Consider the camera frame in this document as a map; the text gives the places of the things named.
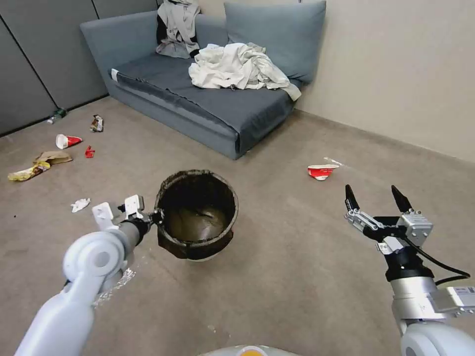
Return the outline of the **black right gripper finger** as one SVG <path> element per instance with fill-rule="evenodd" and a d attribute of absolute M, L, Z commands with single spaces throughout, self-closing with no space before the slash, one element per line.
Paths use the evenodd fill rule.
<path fill-rule="evenodd" d="M 378 222 L 374 217 L 360 210 L 353 190 L 349 184 L 345 186 L 345 206 L 347 213 L 345 219 L 350 222 L 357 230 L 362 233 L 369 231 L 378 231 L 383 229 L 384 225 Z"/>
<path fill-rule="evenodd" d="M 391 192 L 397 208 L 402 214 L 408 214 L 413 211 L 409 199 L 395 185 L 391 185 Z"/>

